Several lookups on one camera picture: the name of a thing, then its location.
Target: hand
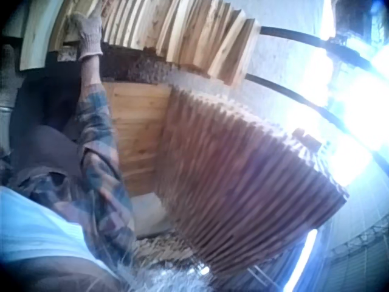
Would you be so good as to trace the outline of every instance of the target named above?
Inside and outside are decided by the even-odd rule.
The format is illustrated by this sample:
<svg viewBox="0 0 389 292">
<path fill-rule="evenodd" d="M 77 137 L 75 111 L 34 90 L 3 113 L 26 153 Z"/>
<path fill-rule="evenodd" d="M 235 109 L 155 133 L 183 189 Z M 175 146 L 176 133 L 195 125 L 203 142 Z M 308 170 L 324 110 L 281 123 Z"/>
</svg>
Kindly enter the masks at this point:
<svg viewBox="0 0 389 292">
<path fill-rule="evenodd" d="M 71 15 L 71 21 L 74 22 L 80 34 L 80 57 L 93 55 L 103 55 L 101 40 L 102 40 L 102 2 L 96 5 L 91 15 L 87 18 L 81 13 Z"/>
</svg>

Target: plaid flannel shirt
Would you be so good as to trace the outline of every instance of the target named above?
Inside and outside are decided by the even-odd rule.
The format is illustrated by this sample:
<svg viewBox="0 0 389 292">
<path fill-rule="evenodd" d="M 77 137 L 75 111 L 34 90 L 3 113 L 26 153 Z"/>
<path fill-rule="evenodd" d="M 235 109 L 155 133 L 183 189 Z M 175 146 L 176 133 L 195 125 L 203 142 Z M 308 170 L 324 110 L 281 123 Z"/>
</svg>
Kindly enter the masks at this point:
<svg viewBox="0 0 389 292">
<path fill-rule="evenodd" d="M 78 154 L 82 182 L 50 171 L 9 187 L 54 210 L 67 221 L 80 224 L 93 255 L 115 271 L 119 262 L 131 260 L 134 219 L 120 175 L 115 131 L 101 84 L 83 90 L 77 119 L 81 128 Z M 3 185 L 12 181 L 6 159 L 0 163 L 0 170 Z"/>
</svg>

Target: stack of wooden planks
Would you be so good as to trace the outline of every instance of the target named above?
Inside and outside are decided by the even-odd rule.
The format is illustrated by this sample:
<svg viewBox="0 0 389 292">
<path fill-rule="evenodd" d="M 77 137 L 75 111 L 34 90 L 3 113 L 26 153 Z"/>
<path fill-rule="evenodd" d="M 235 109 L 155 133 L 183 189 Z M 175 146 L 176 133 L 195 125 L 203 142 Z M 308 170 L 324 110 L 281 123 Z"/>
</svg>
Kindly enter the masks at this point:
<svg viewBox="0 0 389 292">
<path fill-rule="evenodd" d="M 156 194 L 216 276 L 279 254 L 348 198 L 317 155 L 226 99 L 174 89 L 163 131 Z"/>
<path fill-rule="evenodd" d="M 260 26 L 222 0 L 118 0 L 103 30 L 108 44 L 154 49 L 167 62 L 238 85 Z"/>
<path fill-rule="evenodd" d="M 25 3 L 3 30 L 24 38 L 20 69 L 43 68 L 48 51 L 77 41 L 69 16 L 89 16 L 98 1 Z M 245 77 L 260 33 L 255 19 L 222 0 L 103 0 L 102 20 L 104 42 L 152 49 L 167 62 L 229 86 L 238 86 Z"/>
<path fill-rule="evenodd" d="M 117 130 L 120 169 L 130 196 L 154 191 L 157 148 L 171 88 L 104 83 Z"/>
</svg>

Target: light blue cloth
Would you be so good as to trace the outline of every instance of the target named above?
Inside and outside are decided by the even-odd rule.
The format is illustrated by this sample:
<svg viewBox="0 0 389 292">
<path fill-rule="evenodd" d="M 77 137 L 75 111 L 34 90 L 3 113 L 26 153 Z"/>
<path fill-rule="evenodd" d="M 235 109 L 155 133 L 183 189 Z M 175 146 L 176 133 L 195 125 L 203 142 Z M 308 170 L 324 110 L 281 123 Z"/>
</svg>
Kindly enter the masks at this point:
<svg viewBox="0 0 389 292">
<path fill-rule="evenodd" d="M 50 209 L 0 186 L 2 262 L 36 257 L 79 257 L 116 275 L 88 250 L 82 227 Z"/>
</svg>

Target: black pipe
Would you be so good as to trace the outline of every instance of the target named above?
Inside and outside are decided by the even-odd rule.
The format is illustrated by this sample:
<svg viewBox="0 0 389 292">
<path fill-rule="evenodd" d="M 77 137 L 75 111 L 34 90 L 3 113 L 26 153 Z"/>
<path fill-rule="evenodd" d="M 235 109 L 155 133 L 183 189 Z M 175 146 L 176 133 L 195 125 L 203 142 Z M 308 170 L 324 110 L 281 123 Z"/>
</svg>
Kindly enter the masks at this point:
<svg viewBox="0 0 389 292">
<path fill-rule="evenodd" d="M 277 83 L 271 82 L 269 80 L 266 80 L 264 78 L 252 75 L 252 74 L 246 74 L 246 80 L 249 80 L 251 82 L 254 82 L 256 84 L 265 86 L 271 90 L 274 90 L 280 94 L 283 94 L 284 96 L 295 100 L 298 103 L 301 103 L 302 105 L 306 105 L 310 108 L 312 108 L 314 111 L 319 113 L 323 118 L 325 118 L 328 122 L 334 124 L 340 131 L 342 131 L 345 134 L 350 135 L 353 137 L 361 146 L 366 148 L 370 154 L 372 155 L 373 159 L 376 161 L 377 165 L 382 169 L 384 173 L 389 177 L 389 163 L 383 158 L 377 151 L 371 150 L 369 147 L 367 147 L 361 140 L 359 140 L 357 137 L 355 137 L 349 129 L 347 129 L 346 125 L 333 113 L 330 113 L 327 109 L 322 108 L 321 106 L 318 106 L 314 104 L 313 102 L 310 102 L 308 99 L 304 98 L 303 96 L 299 95 L 298 93 L 281 86 Z"/>
<path fill-rule="evenodd" d="M 343 62 L 351 64 L 355 67 L 360 67 L 365 71 L 371 72 L 383 81 L 389 82 L 389 80 L 384 77 L 373 65 L 371 65 L 368 60 L 362 58 L 357 51 L 352 50 L 349 47 L 342 46 L 341 44 L 333 43 L 331 40 L 323 41 L 322 39 L 313 35 L 308 35 L 307 33 L 267 26 L 261 27 L 260 34 L 285 38 L 287 40 L 298 41 L 299 43 L 325 49 L 327 52 L 338 56 Z"/>
</svg>

